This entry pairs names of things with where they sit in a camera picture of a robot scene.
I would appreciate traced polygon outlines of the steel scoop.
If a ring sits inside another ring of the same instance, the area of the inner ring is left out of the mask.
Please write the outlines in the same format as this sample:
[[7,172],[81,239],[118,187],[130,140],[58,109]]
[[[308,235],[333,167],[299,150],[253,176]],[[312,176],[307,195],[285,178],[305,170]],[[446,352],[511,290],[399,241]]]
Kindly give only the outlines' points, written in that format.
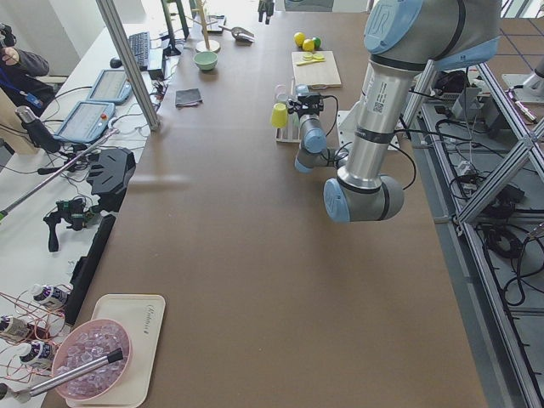
[[255,41],[254,35],[242,27],[228,27],[226,25],[220,25],[219,27],[225,31],[228,31],[238,43],[251,44]]

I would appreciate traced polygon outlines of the teach pendant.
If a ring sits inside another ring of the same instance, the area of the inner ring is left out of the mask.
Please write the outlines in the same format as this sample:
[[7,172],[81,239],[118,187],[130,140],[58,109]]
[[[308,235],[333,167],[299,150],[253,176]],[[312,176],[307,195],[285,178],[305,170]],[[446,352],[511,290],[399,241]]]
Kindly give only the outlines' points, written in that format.
[[116,106],[110,102],[80,101],[53,138],[60,142],[90,144],[100,138],[115,112]]
[[124,70],[102,70],[92,86],[87,100],[123,104],[132,93],[132,85]]

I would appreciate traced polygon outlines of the pink bowl of ice cubes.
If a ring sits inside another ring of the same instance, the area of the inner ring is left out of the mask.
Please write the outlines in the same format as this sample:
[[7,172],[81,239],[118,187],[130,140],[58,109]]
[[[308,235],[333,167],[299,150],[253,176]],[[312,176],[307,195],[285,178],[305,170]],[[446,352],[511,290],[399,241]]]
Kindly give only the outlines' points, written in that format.
[[55,377],[83,366],[116,350],[122,359],[91,371],[58,386],[57,394],[68,400],[91,400],[109,391],[120,382],[132,358],[132,344],[128,332],[112,319],[91,320],[74,329],[57,348],[52,365]]

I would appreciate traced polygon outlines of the black flat bar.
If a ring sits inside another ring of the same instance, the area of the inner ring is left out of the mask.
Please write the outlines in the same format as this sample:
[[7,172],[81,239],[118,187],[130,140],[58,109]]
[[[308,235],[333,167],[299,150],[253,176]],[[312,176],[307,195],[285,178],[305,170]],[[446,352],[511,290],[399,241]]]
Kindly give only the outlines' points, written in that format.
[[76,263],[71,277],[72,290],[64,307],[65,323],[68,326],[76,323],[115,222],[116,217],[113,215],[107,215],[101,220],[88,254],[80,257]]

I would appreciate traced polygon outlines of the yellow cup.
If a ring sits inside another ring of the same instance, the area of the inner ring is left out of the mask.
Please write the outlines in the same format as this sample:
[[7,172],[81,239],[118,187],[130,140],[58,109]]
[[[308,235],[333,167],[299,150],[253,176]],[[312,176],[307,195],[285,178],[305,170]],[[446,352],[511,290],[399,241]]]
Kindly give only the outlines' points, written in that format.
[[285,128],[289,118],[288,109],[285,103],[275,103],[270,116],[270,124],[274,128]]

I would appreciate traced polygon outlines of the green ceramic bowl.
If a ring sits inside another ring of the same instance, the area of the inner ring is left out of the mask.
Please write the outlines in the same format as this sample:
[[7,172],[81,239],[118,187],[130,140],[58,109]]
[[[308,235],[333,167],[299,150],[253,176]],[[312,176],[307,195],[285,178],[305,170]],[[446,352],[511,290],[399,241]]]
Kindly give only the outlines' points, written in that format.
[[196,53],[193,61],[200,71],[211,71],[218,63],[218,55],[212,51]]

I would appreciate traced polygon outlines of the seated person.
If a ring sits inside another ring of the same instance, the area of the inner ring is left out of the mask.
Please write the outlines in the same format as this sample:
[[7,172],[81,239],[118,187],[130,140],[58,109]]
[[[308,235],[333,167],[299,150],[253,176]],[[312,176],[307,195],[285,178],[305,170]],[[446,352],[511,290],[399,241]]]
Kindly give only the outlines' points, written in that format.
[[48,62],[40,55],[15,46],[16,36],[9,25],[1,24],[1,89],[15,106],[27,106],[41,116],[54,100],[54,89],[39,77],[49,73]]

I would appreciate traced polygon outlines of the wooden mug tree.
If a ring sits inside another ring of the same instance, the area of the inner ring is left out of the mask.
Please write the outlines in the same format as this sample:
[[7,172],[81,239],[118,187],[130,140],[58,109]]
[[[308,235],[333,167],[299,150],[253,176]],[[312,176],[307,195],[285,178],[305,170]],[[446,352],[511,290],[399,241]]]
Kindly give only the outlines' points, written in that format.
[[201,31],[203,39],[195,45],[195,51],[197,53],[214,52],[218,53],[221,46],[218,41],[210,38],[208,33],[208,22],[206,12],[204,10],[204,1],[195,0],[190,1],[191,13],[194,15],[191,20],[193,24]]

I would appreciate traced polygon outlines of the pink cup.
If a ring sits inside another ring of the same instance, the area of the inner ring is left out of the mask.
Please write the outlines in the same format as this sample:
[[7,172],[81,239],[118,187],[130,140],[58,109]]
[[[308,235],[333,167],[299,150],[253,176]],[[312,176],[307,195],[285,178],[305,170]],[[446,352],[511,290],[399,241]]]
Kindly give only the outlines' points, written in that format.
[[276,103],[285,103],[288,99],[286,85],[279,84],[275,87],[275,102]]

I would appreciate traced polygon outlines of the yellow plastic knife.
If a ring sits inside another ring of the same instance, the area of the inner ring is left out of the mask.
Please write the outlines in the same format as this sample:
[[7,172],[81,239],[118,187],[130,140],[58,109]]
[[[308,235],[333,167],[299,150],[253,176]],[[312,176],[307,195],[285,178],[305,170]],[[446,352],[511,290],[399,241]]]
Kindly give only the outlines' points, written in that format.
[[326,61],[326,59],[305,59],[305,60],[298,61],[296,63],[296,66],[311,65],[311,64],[316,64],[316,63],[322,63],[322,62],[325,62],[325,61]]

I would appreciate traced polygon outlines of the black keyboard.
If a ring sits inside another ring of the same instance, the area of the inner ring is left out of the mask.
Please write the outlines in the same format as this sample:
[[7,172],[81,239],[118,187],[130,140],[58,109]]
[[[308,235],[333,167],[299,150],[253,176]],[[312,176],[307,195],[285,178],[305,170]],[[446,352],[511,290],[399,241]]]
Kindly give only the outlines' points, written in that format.
[[138,68],[146,71],[149,62],[150,33],[142,31],[130,35],[127,39]]

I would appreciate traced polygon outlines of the black computer mouse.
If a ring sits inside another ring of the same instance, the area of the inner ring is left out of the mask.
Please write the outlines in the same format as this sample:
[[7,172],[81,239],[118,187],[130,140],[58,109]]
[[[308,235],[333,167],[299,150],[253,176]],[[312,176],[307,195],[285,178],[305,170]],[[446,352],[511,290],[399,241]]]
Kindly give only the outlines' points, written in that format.
[[112,58],[110,60],[110,68],[112,69],[119,69],[122,67],[122,62],[120,59],[118,58]]

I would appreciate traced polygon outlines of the long silver rod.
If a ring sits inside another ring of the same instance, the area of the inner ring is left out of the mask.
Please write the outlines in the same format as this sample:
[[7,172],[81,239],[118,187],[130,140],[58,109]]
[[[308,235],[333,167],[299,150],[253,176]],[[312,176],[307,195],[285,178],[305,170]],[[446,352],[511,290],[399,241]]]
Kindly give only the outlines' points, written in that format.
[[39,190],[44,188],[46,185],[48,185],[50,182],[52,182],[55,178],[60,176],[65,170],[67,170],[69,167],[72,167],[74,164],[76,164],[80,158],[84,157],[87,153],[90,153],[91,151],[98,148],[100,145],[102,145],[104,142],[106,142],[109,138],[111,138],[113,135],[116,135],[120,133],[118,129],[115,128],[109,128],[106,130],[105,134],[98,139],[96,142],[91,144],[87,149],[80,151],[75,155],[74,158],[70,159],[66,164],[59,167],[54,173],[51,173],[46,179],[44,179],[40,184],[35,186],[33,189],[26,192],[23,196],[9,204],[7,207],[1,210],[1,219],[6,218],[16,207],[21,205],[23,202],[28,200],[31,196],[36,194]]

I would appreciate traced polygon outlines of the aluminium frame post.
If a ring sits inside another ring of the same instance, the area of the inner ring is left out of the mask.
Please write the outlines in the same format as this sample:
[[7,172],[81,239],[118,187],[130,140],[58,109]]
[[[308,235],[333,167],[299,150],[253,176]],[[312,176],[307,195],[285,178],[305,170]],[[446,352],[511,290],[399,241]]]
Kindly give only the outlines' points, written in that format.
[[154,105],[145,86],[144,79],[140,74],[139,67],[133,57],[122,20],[112,0],[96,0],[102,20],[110,33],[112,42],[118,56],[124,66],[128,80],[131,82],[134,96],[144,115],[144,119],[151,131],[156,131],[160,122]]

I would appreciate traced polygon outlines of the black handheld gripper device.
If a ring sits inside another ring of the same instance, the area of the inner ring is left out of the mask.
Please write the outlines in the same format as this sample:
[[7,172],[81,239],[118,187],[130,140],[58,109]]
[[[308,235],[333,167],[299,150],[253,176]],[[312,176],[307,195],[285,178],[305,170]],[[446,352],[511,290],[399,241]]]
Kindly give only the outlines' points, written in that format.
[[56,208],[49,212],[43,222],[48,226],[48,250],[57,252],[59,241],[56,225],[62,220],[68,223],[67,229],[79,231],[85,228],[90,220],[103,210],[101,205],[86,207],[86,201],[79,197],[66,201],[57,201]]

